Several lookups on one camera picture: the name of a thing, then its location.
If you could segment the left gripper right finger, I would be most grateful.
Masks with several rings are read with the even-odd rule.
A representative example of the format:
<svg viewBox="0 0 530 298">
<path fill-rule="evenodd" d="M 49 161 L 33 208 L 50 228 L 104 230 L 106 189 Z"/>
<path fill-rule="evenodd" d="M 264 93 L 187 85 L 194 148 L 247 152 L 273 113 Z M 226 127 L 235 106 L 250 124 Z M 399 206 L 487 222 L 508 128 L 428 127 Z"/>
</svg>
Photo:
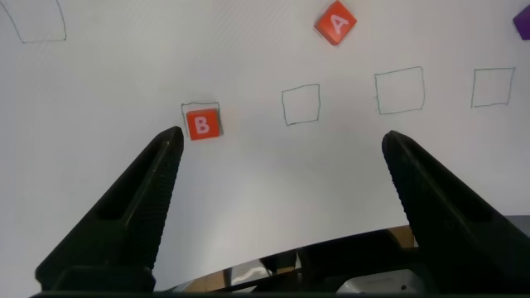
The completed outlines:
<svg viewBox="0 0 530 298">
<path fill-rule="evenodd" d="M 529 292 L 525 233 L 410 137 L 387 133 L 382 152 L 440 292 Z"/>
</svg>

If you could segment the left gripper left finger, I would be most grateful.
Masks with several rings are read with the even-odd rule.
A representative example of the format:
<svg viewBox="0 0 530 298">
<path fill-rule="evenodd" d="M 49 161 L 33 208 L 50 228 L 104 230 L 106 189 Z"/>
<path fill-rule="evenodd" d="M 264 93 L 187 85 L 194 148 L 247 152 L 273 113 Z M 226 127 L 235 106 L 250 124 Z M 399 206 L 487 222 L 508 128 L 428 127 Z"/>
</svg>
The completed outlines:
<svg viewBox="0 0 530 298">
<path fill-rule="evenodd" d="M 37 267 L 41 289 L 153 291 L 183 149 L 180 127 L 157 134 Z"/>
</svg>

